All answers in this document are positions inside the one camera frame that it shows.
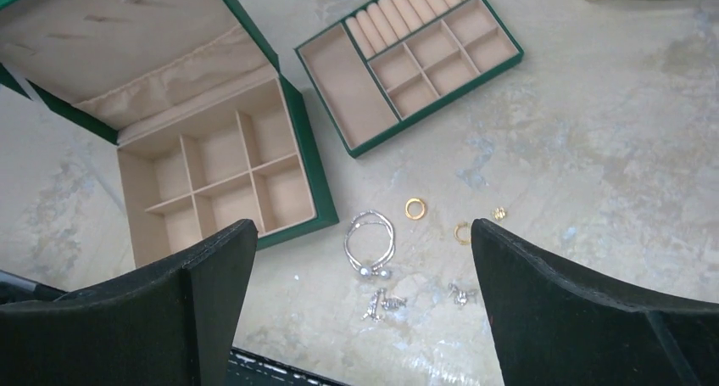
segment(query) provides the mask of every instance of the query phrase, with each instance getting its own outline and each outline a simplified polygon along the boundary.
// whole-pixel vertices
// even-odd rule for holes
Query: jewelry box lid
[[[13,75],[25,77],[113,143],[210,89],[280,71],[237,0],[0,0],[0,64],[3,85],[22,93]]]

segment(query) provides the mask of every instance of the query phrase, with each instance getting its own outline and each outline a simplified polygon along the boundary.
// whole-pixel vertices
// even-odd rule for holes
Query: marble surface
[[[719,302],[719,0],[489,0],[524,62],[358,160],[293,48],[365,0],[240,0],[308,101],[341,217],[257,255],[234,344],[352,384],[502,384],[454,225],[503,206],[514,233],[610,276]],[[0,91],[0,268],[76,289],[133,268],[113,146]],[[404,217],[419,196],[429,210]],[[376,208],[408,308],[361,321],[380,283],[342,251]],[[381,228],[352,245],[372,258]]]

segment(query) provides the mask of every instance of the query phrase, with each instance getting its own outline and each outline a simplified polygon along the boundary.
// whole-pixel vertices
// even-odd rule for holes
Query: ring
[[[462,228],[469,230],[470,224],[467,222],[460,222],[459,224],[457,224],[457,226],[454,227],[454,238],[457,239],[457,242],[459,242],[462,245],[471,244],[471,238],[469,238],[469,239],[460,238],[460,229],[462,229]]]
[[[379,218],[379,221],[359,221],[359,219],[367,215],[374,215]],[[365,225],[383,225],[387,229],[387,234],[389,235],[389,247],[387,247],[384,255],[369,266],[362,265],[362,263],[352,256],[352,253],[349,251],[349,238],[352,236],[354,231]],[[349,230],[344,235],[344,254],[347,255],[347,259],[349,260],[349,264],[352,265],[352,268],[354,268],[362,277],[379,276],[382,278],[390,278],[392,276],[392,272],[387,269],[383,269],[382,267],[392,259],[394,256],[394,250],[394,228],[392,227],[392,223],[376,210],[366,210],[360,212],[349,223]]]
[[[410,213],[410,205],[412,204],[419,204],[422,207],[422,211],[419,215],[412,215]],[[419,198],[412,198],[409,201],[407,201],[407,204],[404,205],[404,214],[410,218],[412,221],[418,221],[422,219],[422,217],[426,214],[426,204],[425,201],[419,199]]]

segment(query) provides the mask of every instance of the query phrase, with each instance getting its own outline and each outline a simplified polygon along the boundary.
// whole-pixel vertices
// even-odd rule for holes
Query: jewelry
[[[412,215],[410,213],[410,205],[412,204],[419,204],[422,207],[422,211],[419,215]],[[412,198],[409,201],[407,201],[407,204],[404,205],[404,214],[410,218],[412,221],[418,221],[424,217],[426,214],[426,204],[425,201],[419,199],[419,198]]]
[[[370,298],[370,305],[367,306],[367,312],[362,316],[363,321],[367,317],[371,318],[374,322],[379,322],[382,320],[383,317],[377,315],[377,303],[379,303],[380,297],[384,295],[385,291],[387,290],[385,290],[384,288],[380,288],[372,295],[372,298]]]
[[[358,221],[360,218],[367,215],[374,215],[379,218],[379,220]],[[379,276],[382,278],[390,278],[392,276],[392,272],[387,269],[383,269],[382,267],[394,256],[394,228],[392,227],[392,223],[376,210],[366,210],[355,216],[349,224],[349,230],[347,231],[347,234],[344,235],[344,254],[347,255],[347,259],[349,260],[349,264],[352,265],[352,268],[358,271],[362,277]],[[383,225],[387,228],[387,234],[389,234],[389,247],[387,247],[387,251],[384,252],[382,257],[369,266],[362,265],[362,263],[355,259],[349,251],[349,238],[352,236],[354,231],[365,225]]]
[[[467,245],[471,243],[471,237],[469,239],[463,239],[460,238],[460,230],[461,229],[467,229],[469,230],[470,224],[467,222],[460,222],[457,224],[456,227],[454,227],[454,238],[457,239],[457,242],[459,242],[462,245]]]
[[[401,297],[385,297],[382,301],[382,308],[386,311],[399,310],[407,306],[407,299]]]
[[[504,208],[497,208],[492,211],[492,216],[494,216],[496,221],[501,221],[507,216],[507,211],[504,210]]]
[[[459,305],[460,307],[464,307],[470,297],[474,297],[477,295],[476,290],[463,291],[460,290],[460,288],[453,283],[449,284],[449,290],[451,290],[449,292],[449,297],[452,297],[452,294],[457,293],[457,295],[454,297],[454,303]]]

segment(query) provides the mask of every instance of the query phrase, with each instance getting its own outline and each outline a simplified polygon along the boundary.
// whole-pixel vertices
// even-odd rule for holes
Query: gold ring
[[[460,222],[459,224],[457,224],[457,226],[454,227],[454,238],[457,239],[457,242],[462,245],[471,244],[471,237],[469,239],[460,238],[460,229],[462,228],[466,228],[467,230],[469,230],[470,224],[467,222]]]
[[[410,213],[410,205],[412,204],[419,204],[422,207],[422,211],[419,215],[412,215]],[[419,199],[419,198],[412,198],[409,201],[407,201],[407,204],[404,205],[404,214],[410,218],[412,221],[418,221],[422,219],[422,217],[426,214],[426,204],[425,201]]]

